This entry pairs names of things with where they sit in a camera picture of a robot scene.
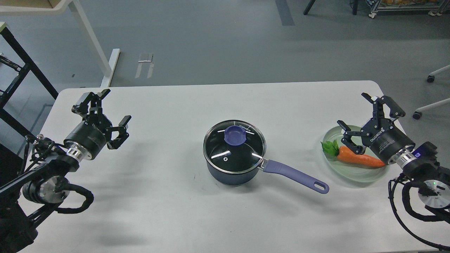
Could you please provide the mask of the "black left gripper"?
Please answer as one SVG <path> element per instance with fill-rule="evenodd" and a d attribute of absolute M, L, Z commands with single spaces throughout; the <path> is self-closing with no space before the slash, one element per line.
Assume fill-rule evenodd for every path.
<path fill-rule="evenodd" d="M 72 113 L 82 117 L 80 122 L 63 141 L 66 148 L 73 144 L 82 146 L 87 151 L 87 160 L 93 160 L 107 145 L 109 150 L 116 150 L 130 136 L 127 132 L 131 115 L 126 115 L 118 126 L 112 126 L 111 121 L 103 114 L 102 100 L 110 93 L 104 89 L 99 93 L 84 93 L 79 101 L 72 106 Z M 115 139 L 111 134 L 117 132 Z"/>

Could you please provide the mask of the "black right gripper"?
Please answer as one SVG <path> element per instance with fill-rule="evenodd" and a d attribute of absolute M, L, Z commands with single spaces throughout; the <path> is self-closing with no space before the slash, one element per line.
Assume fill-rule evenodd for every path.
<path fill-rule="evenodd" d="M 365 154 L 369 147 L 385 164 L 402 149 L 412 151 L 415 143 L 392 122 L 405 117 L 405 111 L 389 96 L 371 97 L 364 92 L 361 95 L 373 105 L 372 120 L 368 120 L 359 131 L 352 131 L 344 121 L 338 120 L 336 123 L 344 131 L 341 142 L 358 155 Z M 388 118 L 385 117 L 384 105 L 389 108 Z M 352 137 L 360 137 L 362 145 L 355 144 Z"/>

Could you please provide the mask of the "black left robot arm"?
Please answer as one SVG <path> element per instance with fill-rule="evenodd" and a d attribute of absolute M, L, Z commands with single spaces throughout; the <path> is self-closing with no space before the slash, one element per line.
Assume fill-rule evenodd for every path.
<path fill-rule="evenodd" d="M 1 176 L 1 252 L 17 253 L 32 244 L 39 226 L 53 212 L 78 214 L 94 201 L 88 189 L 69 182 L 66 174 L 79 169 L 82 160 L 93 160 L 103 147 L 118 149 L 129 137 L 126 115 L 118 126 L 103 114 L 102 101 L 110 93 L 84 93 L 72 106 L 82 121 L 63 144 L 42 135 L 27 135 L 32 145 L 31 164 L 15 174 Z"/>

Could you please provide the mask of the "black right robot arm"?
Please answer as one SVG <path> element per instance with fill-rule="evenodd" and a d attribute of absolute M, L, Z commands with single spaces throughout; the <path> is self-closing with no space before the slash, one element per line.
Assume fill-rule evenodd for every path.
<path fill-rule="evenodd" d="M 402 172 L 388 183 L 388 199 L 395 218 L 401 227 L 418 241 L 449 251 L 449 246 L 432 243 L 414 234 L 401 220 L 395 206 L 395 190 L 401 184 L 402 203 L 405 211 L 423 222 L 449 223 L 449 169 L 437 161 L 437 147 L 425 142 L 418 148 L 415 143 L 395 126 L 395 120 L 405 112 L 389 96 L 362 96 L 372 104 L 372 117 L 359 131 L 338 120 L 343 129 L 341 143 L 346 147 L 339 159 L 367 166 L 397 164 Z"/>

